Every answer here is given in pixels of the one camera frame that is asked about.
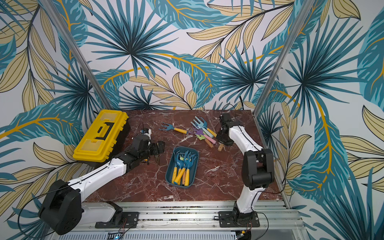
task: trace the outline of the yellow handle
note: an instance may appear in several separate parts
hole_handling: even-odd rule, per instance
[[[173,181],[175,180],[176,175],[177,175],[177,167],[175,167],[175,168],[173,169],[173,175],[172,175],[172,181],[171,181],[171,182],[173,182]]]
[[[187,169],[187,174],[185,175],[185,184],[184,186],[188,186],[189,185],[189,168]]]
[[[178,132],[182,132],[182,133],[184,133],[184,134],[187,134],[187,130],[184,130],[184,129],[180,129],[180,128],[175,128],[174,129],[175,131],[178,131]]]
[[[181,181],[181,177],[183,176],[184,172],[185,172],[185,168],[183,167],[183,169],[181,171],[179,171],[179,173],[177,174],[177,177],[175,178],[175,180],[173,182],[174,184],[178,184]]]
[[[208,130],[210,133],[212,133],[212,135],[213,135],[214,137],[217,136],[217,134],[216,134],[214,131],[212,131],[211,129],[207,128],[207,130]]]

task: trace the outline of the wooden handle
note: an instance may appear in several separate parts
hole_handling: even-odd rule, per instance
[[[184,130],[184,129],[180,129],[180,128],[175,128],[174,129],[175,131],[178,131],[178,132],[182,132],[182,133],[184,133],[184,134],[187,134],[187,130]]]
[[[189,186],[189,168],[187,169],[187,174],[185,175],[185,184],[184,186]]]
[[[174,184],[180,185],[181,177],[183,176],[184,172],[185,172],[185,168],[183,168],[182,170],[179,171],[179,173],[177,174],[177,177],[175,178],[175,180],[173,182]]]
[[[212,133],[212,135],[213,135],[214,137],[217,136],[217,134],[216,134],[214,131],[212,131],[211,129],[207,128],[207,130],[208,130],[210,133]]]
[[[224,147],[224,144],[220,143],[220,146],[218,147],[217,150],[218,150],[219,152],[221,152],[221,150],[223,149],[223,147]]]
[[[174,182],[175,178],[176,178],[176,175],[177,175],[177,167],[175,167],[173,169],[173,175],[172,175],[172,181],[171,182]]]
[[[181,179],[181,183],[184,185],[185,184],[185,172],[183,174],[183,178]]]
[[[206,139],[208,139],[213,145],[216,144],[216,141],[213,140],[212,138],[210,138],[207,134],[204,134],[203,136],[204,136]]]
[[[214,145],[213,145],[208,139],[204,138],[204,141],[208,144],[208,146],[209,146],[210,148],[213,148],[213,147],[214,147]]]

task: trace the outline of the pink handle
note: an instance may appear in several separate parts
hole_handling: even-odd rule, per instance
[[[203,136],[204,136],[206,139],[208,139],[213,145],[216,144],[216,141],[213,140],[211,137],[209,137],[207,134],[203,134]]]

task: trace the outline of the toolbox lid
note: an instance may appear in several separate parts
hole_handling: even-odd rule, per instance
[[[74,150],[73,158],[91,162],[107,160],[127,119],[125,112],[101,110]]]

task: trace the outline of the yellow toolbox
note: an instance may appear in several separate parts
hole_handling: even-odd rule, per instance
[[[77,145],[73,158],[99,166],[121,151],[129,130],[127,113],[103,109]]]

